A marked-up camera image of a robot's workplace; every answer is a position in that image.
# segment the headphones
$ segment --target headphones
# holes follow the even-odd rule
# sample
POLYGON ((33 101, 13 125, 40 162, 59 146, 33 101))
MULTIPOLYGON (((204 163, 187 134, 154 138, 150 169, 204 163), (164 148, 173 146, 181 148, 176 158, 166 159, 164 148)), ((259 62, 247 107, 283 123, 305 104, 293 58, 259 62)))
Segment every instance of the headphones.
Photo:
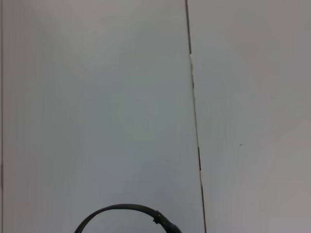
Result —
POLYGON ((143 206, 143 205, 136 205, 136 204, 118 204, 118 205, 110 205, 103 209, 100 209, 98 211, 95 211, 94 213, 90 214, 86 219, 84 219, 78 228, 75 230, 74 233, 82 233, 84 227, 98 214, 101 212, 107 211, 107 210, 136 210, 143 212, 151 217, 154 218, 154 222, 156 224, 160 224, 166 233, 182 233, 180 229, 172 224, 164 215, 162 215, 159 211, 156 211, 154 209, 151 209, 149 207, 143 206))

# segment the vertical line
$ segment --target vertical line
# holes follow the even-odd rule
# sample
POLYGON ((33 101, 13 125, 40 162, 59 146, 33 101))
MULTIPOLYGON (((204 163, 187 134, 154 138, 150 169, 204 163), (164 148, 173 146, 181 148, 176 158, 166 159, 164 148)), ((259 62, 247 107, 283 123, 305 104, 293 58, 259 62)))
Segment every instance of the vertical line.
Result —
POLYGON ((3 0, 1 0, 0 2, 0 7, 1 7, 1 10, 0 10, 0 19, 1 19, 1 233, 3 233, 3 214, 4 214, 4 211, 3 211, 3 204, 4 204, 4 201, 3 201, 3 189, 4 189, 4 185, 3 185, 3 170, 4 170, 4 166, 3 166, 3 91, 4 91, 4 88, 3 88, 3 64, 4 64, 4 61, 3 61, 3 0))
POLYGON ((185 4, 186 4, 186 17, 187 17, 188 44, 189 44, 189 53, 190 53, 190 70, 191 70, 191 79, 192 79, 192 99, 193 99, 193 111, 194 111, 194 122, 195 122, 195 134, 196 134, 196 144, 197 144, 197 147, 198 147, 198 159, 199 159, 199 178, 200 178, 200 185, 201 185, 203 222, 204 222, 204 232, 207 233, 206 220, 205 220, 204 192, 203 192, 202 176, 201 176, 201 156, 200 156, 200 147, 199 147, 199 139, 198 139, 198 127, 197 127, 196 109, 195 109, 193 62, 192 62, 192 48, 191 48, 191 35, 190 35, 190 20, 189 20, 189 10, 188 10, 188 0, 185 0, 185 4))
POLYGON ((190 25, 189 25, 189 12, 188 12, 188 0, 185 0, 185 4, 186 4, 187 31, 188 31, 188 46, 189 46, 189 52, 190 52, 190 54, 192 54, 191 37, 190 37, 190 25))

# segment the black headphones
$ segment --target black headphones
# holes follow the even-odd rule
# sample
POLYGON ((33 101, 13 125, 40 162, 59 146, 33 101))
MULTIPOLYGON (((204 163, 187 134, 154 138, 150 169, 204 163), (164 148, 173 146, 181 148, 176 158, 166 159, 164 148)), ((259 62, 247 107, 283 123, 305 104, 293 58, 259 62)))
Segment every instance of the black headphones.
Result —
POLYGON ((95 211, 94 213, 90 214, 86 219, 83 220, 83 222, 80 223, 78 228, 75 230, 74 233, 82 233, 84 227, 94 218, 96 215, 100 214, 101 212, 107 211, 107 210, 136 210, 143 212, 151 217, 154 218, 154 222, 156 224, 160 224, 166 233, 181 233, 180 229, 172 224, 164 215, 162 215, 159 211, 156 211, 154 209, 151 209, 149 207, 143 206, 143 205, 136 205, 136 204, 118 204, 118 205, 110 205, 103 209, 100 209, 98 211, 95 211))

